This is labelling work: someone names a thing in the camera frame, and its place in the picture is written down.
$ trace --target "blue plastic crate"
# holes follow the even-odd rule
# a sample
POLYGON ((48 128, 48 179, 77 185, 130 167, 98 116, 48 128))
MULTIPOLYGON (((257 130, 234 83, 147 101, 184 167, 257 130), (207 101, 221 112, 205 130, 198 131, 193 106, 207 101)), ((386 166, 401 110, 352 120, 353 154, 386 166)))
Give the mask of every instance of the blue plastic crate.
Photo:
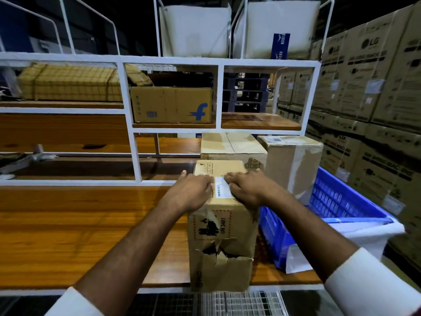
MULTIPOLYGON (((388 212, 321 167, 307 207, 329 224, 396 222, 388 212)), ((279 217, 267 207, 260 208, 260 229, 269 245, 275 266, 285 271, 288 248, 296 244, 294 239, 279 217)))

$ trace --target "blue label with white text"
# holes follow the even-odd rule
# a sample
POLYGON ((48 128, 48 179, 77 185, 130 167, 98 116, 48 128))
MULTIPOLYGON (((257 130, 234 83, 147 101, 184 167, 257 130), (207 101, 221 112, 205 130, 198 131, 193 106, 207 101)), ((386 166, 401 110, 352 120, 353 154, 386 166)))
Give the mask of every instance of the blue label with white text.
POLYGON ((270 55, 272 60, 287 60, 290 35, 290 33, 273 34, 272 53, 270 55))

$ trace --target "barcode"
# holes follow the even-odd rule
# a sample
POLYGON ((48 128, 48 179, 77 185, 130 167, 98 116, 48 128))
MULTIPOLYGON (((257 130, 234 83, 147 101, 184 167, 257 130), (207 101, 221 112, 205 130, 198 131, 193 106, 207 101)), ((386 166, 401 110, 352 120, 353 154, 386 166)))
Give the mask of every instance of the barcode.
POLYGON ((147 111, 146 112, 146 117, 158 117, 158 113, 156 111, 147 111))

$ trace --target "left hand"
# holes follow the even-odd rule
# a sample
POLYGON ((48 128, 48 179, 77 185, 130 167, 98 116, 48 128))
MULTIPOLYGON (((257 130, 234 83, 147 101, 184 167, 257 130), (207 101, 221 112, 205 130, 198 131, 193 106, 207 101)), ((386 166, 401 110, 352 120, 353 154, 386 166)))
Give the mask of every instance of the left hand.
POLYGON ((213 192, 213 177, 209 175, 187 175, 186 171, 161 199, 160 204, 174 207, 180 214, 197 211, 213 192))

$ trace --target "forearm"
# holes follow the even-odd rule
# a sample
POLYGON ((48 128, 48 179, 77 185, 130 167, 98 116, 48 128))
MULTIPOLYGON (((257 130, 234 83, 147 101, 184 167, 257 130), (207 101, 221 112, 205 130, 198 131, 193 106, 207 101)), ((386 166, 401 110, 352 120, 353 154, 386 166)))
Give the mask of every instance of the forearm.
POLYGON ((326 279, 358 247, 304 207, 288 191, 279 187, 267 198, 268 207, 281 218, 298 247, 320 279, 326 279))
POLYGON ((105 316, 123 315, 182 213, 159 204, 75 288, 105 316))

